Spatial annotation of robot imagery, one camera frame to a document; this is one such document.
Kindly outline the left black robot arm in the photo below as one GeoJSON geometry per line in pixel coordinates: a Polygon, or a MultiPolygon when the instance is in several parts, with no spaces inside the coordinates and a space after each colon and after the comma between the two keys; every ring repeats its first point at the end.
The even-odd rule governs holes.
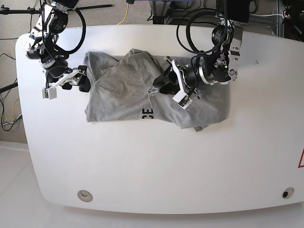
{"type": "Polygon", "coordinates": [[[166,57],[179,86],[173,92],[173,100],[182,109],[188,108],[192,103],[191,97],[198,93],[200,84],[227,85],[237,78],[243,36],[241,24],[247,24],[249,21],[250,3],[249,0],[218,0],[215,8],[196,8],[177,18],[178,28],[181,23],[185,23],[188,46],[183,45],[180,39],[177,41],[184,50],[193,54],[187,65],[166,57]],[[218,18],[219,21],[211,33],[213,47],[204,51],[195,46],[190,29],[197,19],[208,16],[218,18]]]}

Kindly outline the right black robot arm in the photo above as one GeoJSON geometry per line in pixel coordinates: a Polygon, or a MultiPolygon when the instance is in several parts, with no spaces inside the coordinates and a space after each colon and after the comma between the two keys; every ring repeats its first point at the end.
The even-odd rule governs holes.
{"type": "Polygon", "coordinates": [[[76,68],[68,66],[67,59],[82,46],[86,35],[86,22],[77,8],[77,0],[41,0],[40,16],[31,29],[26,46],[26,56],[40,61],[45,73],[45,87],[42,97],[54,99],[57,97],[57,87],[70,90],[77,86],[79,91],[88,93],[91,88],[87,77],[87,67],[79,65],[76,68]],[[75,11],[82,22],[82,34],[78,45],[72,50],[64,50],[57,45],[59,34],[68,24],[69,10],[75,11]]]}

